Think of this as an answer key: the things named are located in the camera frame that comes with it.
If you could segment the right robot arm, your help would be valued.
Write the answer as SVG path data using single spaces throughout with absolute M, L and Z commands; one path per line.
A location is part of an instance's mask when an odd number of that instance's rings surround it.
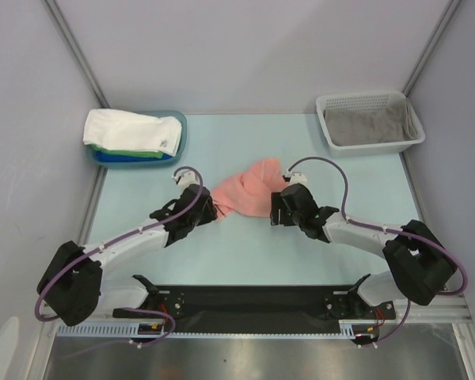
M 271 204 L 273 226 L 297 226 L 313 240 L 349 245 L 385 260 L 387 271 L 363 276 L 349 291 L 348 307 L 356 317 L 369 317 L 377 306 L 399 299 L 427 306 L 456 272 L 456 263 L 422 222 L 412 220 L 397 231 L 366 228 L 336 207 L 319 207 L 302 184 L 273 192 Z

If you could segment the teal plastic tray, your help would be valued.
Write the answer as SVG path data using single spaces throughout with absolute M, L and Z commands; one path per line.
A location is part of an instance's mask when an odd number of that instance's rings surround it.
M 173 165 L 187 142 L 187 119 L 177 111 L 90 110 L 83 143 L 90 160 L 108 169 Z

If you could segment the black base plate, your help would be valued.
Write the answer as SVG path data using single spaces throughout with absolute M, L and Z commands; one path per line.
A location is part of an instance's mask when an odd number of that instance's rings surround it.
M 189 326 L 210 321 L 241 325 L 285 326 L 294 322 L 316 325 L 319 321 L 355 320 L 375 323 L 386 320 L 394 312 L 362 304 L 341 286 L 188 286 L 159 285 L 151 299 L 138 311 L 129 308 L 113 310 L 113 317 L 145 318 L 147 310 L 166 311 L 176 323 Z

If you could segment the pink towel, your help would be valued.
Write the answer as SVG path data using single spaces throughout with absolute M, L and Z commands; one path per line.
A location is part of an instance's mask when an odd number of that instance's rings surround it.
M 272 210 L 271 194 L 287 187 L 282 174 L 279 160 L 266 158 L 223 180 L 211 191 L 217 219 L 224 219 L 233 212 L 268 218 Z

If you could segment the green towel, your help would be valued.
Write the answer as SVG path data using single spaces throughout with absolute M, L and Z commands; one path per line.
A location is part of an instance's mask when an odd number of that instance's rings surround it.
M 90 148 L 100 156 L 117 156 L 117 157 L 130 157 L 130 158 L 148 158 L 148 159 L 160 159 L 165 156 L 160 151 L 129 151 L 129 150 L 107 150 L 103 147 L 91 145 Z

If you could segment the white rounded object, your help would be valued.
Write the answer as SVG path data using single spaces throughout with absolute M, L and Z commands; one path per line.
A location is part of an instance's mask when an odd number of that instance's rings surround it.
M 6 378 L 19 340 L 20 320 L 9 318 L 0 328 L 0 380 Z

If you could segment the white perforated plastic basket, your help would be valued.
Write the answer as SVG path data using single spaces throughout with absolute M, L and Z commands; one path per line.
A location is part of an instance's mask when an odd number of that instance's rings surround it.
M 401 103 L 407 105 L 407 115 L 412 121 L 412 137 L 400 142 L 377 142 L 364 145 L 338 146 L 330 136 L 325 114 L 328 110 L 353 111 L 360 114 L 380 112 L 398 106 Z M 400 92 L 393 90 L 381 90 L 360 93 L 337 93 L 319 96 L 316 101 L 317 115 L 321 130 L 329 146 L 330 154 L 335 158 L 356 157 L 376 154 L 396 154 L 411 146 L 419 145 L 425 140 L 424 129 L 414 109 L 409 104 L 408 98 Z

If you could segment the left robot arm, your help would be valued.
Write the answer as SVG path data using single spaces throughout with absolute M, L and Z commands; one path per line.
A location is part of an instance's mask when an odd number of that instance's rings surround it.
M 36 318 L 46 321 L 40 306 L 46 303 L 54 318 L 68 326 L 82 323 L 94 313 L 132 308 L 149 317 L 158 309 L 153 284 L 140 275 L 121 283 L 110 274 L 136 257 L 164 249 L 186 238 L 197 226 L 217 219 L 210 191 L 190 184 L 178 199 L 150 214 L 148 220 L 99 245 L 79 246 L 73 241 L 56 251 L 36 291 Z

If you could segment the blue towel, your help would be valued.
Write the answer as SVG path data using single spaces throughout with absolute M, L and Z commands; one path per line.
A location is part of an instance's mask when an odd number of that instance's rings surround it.
M 175 162 L 177 157 L 164 154 L 161 158 L 150 158 L 94 152 L 93 159 L 100 164 L 106 165 L 163 165 Z

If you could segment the grey towel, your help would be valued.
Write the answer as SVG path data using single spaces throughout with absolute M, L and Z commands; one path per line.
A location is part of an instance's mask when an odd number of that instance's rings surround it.
M 374 112 L 327 109 L 325 123 L 337 146 L 399 143 L 416 138 L 409 101 Z

